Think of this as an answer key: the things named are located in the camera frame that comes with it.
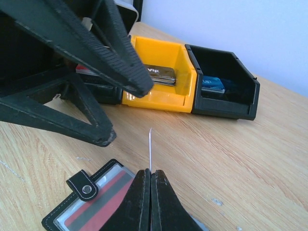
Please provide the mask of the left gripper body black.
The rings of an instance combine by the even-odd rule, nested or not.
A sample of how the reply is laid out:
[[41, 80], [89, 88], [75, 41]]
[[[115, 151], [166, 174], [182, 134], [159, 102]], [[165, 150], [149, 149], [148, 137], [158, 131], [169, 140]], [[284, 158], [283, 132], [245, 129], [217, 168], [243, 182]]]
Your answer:
[[0, 96], [17, 92], [35, 83], [32, 78], [69, 63], [62, 55], [20, 29], [13, 18], [0, 13]]

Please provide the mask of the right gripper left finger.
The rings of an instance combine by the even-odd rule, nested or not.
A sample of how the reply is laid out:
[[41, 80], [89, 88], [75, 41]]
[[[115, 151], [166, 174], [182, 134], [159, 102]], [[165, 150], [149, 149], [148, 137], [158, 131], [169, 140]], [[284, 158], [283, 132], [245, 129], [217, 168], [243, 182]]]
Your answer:
[[151, 225], [150, 170], [139, 170], [118, 209], [102, 231], [149, 231]]

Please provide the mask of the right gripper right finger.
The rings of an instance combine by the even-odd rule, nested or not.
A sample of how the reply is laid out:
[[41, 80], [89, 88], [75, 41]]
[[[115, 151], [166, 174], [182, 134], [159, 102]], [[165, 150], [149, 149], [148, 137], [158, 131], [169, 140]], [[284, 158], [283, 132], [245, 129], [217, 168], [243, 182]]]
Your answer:
[[164, 171], [151, 175], [153, 231], [206, 231], [182, 206]]

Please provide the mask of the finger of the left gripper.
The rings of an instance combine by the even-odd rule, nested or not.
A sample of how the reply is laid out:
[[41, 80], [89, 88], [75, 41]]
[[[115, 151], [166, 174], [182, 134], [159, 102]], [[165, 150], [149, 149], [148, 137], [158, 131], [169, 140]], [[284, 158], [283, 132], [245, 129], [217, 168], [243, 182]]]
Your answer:
[[154, 86], [128, 38], [113, 0], [80, 1], [92, 8], [95, 36], [63, 0], [2, 0], [0, 10], [30, 35], [67, 59], [82, 64], [100, 78], [142, 98]]
[[[59, 94], [74, 104], [88, 122], [47, 107]], [[52, 131], [100, 147], [116, 138], [113, 124], [79, 74], [68, 69], [41, 72], [0, 84], [0, 119], [3, 122]]]

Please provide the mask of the black leather card holder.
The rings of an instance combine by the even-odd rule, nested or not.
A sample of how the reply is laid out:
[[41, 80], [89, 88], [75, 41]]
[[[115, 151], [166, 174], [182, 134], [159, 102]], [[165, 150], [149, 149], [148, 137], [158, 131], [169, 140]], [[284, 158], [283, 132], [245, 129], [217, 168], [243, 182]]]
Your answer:
[[[42, 220], [42, 226], [48, 231], [68, 231], [68, 228], [64, 226], [64, 220], [86, 202], [93, 201], [103, 186], [111, 181], [121, 170], [128, 172], [133, 179], [137, 174], [130, 171], [117, 160], [111, 159], [93, 175], [88, 175], [84, 170], [73, 175], [67, 180], [67, 185], [72, 191], [71, 194]], [[150, 210], [150, 231], [153, 231], [152, 209], [150, 208]]]

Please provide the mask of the red white card in bin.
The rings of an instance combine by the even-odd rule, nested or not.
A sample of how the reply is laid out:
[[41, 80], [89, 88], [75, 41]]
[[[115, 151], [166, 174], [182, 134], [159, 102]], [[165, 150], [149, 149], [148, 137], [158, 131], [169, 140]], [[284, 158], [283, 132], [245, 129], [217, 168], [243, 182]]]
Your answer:
[[91, 76], [98, 76], [98, 74], [94, 73], [93, 71], [87, 69], [86, 67], [78, 64], [75, 68], [76, 72], [83, 75], [91, 75]]

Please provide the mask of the black card in bin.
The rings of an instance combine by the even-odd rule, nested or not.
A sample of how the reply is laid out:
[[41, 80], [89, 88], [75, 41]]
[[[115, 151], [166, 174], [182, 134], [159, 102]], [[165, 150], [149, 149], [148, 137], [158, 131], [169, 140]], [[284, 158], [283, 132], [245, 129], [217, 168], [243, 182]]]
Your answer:
[[154, 83], [166, 86], [175, 86], [176, 75], [174, 69], [150, 64], [145, 64], [144, 66], [146, 67]]

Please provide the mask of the blue card in bin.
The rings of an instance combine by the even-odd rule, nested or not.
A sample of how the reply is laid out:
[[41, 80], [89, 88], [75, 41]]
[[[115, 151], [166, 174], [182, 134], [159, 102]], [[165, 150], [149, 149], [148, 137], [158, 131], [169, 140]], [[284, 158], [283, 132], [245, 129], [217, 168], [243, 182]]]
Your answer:
[[218, 77], [203, 76], [202, 91], [224, 94], [225, 87]]

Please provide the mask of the yellow bin middle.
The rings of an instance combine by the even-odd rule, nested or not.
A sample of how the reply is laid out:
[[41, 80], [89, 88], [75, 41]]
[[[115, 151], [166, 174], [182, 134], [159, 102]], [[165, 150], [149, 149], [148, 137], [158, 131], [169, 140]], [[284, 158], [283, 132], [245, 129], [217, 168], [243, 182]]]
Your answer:
[[132, 36], [131, 43], [154, 86], [142, 98], [123, 92], [122, 103], [133, 107], [190, 113], [197, 73], [185, 46], [141, 36]]

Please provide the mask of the black bin right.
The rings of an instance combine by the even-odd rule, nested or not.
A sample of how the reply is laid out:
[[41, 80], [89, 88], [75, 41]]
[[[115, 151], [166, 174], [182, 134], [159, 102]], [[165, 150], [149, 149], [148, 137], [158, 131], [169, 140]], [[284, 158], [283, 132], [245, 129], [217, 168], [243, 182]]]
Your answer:
[[[187, 44], [185, 46], [197, 80], [192, 113], [232, 119], [254, 120], [260, 83], [230, 51]], [[218, 77], [225, 93], [202, 91], [203, 76]]]

